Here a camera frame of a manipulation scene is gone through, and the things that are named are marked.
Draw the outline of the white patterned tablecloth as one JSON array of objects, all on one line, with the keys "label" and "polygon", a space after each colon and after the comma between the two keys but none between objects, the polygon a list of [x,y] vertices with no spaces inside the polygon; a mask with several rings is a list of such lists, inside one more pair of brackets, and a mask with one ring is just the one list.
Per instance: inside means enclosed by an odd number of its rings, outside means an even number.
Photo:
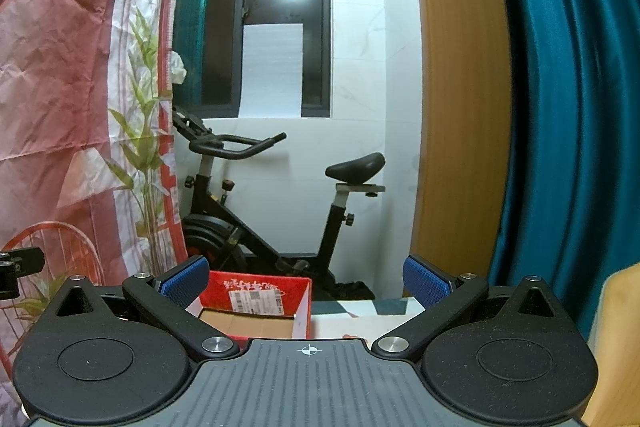
[{"label": "white patterned tablecloth", "polygon": [[314,301],[311,338],[373,340],[396,329],[424,308],[413,297],[383,300]]}]

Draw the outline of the red strawberry cardboard box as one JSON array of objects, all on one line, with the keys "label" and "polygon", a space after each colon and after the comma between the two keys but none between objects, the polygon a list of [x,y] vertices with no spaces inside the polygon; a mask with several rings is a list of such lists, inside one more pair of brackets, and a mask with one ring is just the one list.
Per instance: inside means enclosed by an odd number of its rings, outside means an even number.
[{"label": "red strawberry cardboard box", "polygon": [[212,271],[205,291],[186,311],[238,343],[306,340],[311,337],[311,294],[307,277]]}]

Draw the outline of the yellow wooden chair back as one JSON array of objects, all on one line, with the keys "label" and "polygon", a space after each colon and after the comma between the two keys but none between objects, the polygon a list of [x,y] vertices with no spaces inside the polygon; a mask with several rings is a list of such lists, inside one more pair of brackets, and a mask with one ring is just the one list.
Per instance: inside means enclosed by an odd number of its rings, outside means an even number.
[{"label": "yellow wooden chair back", "polygon": [[639,265],[605,281],[589,335],[599,377],[582,421],[589,426],[639,424]]}]

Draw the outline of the white foam sheet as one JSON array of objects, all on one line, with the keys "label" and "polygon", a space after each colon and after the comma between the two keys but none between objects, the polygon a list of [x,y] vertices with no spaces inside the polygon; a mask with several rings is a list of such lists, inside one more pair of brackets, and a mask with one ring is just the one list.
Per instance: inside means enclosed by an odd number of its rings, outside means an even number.
[{"label": "white foam sheet", "polygon": [[240,118],[302,117],[304,26],[243,28]]}]

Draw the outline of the red printed backdrop sheet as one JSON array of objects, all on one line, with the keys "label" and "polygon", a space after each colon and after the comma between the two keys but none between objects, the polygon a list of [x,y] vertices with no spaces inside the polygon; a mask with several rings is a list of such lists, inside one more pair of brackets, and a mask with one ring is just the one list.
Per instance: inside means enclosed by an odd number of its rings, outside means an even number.
[{"label": "red printed backdrop sheet", "polygon": [[1,305],[1,421],[12,369],[66,277],[117,285],[186,259],[172,131],[176,0],[1,0],[1,246],[43,269]]}]

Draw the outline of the teal curtain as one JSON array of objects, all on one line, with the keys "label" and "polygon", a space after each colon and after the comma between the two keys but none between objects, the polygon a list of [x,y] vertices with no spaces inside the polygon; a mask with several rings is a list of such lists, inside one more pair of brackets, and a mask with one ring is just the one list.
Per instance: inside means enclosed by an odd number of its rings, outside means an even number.
[{"label": "teal curtain", "polygon": [[506,0],[512,124],[489,277],[542,277],[583,334],[639,259],[639,0]]}]

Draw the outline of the wooden door frame panel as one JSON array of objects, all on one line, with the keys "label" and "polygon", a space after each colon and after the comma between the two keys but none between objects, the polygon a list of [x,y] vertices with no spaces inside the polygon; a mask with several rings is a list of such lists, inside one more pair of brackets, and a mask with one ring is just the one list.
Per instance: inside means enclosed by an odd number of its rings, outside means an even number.
[{"label": "wooden door frame panel", "polygon": [[508,171],[512,72],[506,0],[419,0],[422,129],[411,250],[487,275]]}]

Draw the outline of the dark window with frame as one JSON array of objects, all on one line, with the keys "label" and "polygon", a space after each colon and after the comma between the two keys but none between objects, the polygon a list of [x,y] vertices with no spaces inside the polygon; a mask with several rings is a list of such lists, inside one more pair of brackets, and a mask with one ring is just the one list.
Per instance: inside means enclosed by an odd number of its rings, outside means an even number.
[{"label": "dark window with frame", "polygon": [[177,0],[172,46],[186,78],[175,102],[205,118],[239,117],[243,28],[302,24],[302,117],[329,117],[330,7],[331,0]]}]

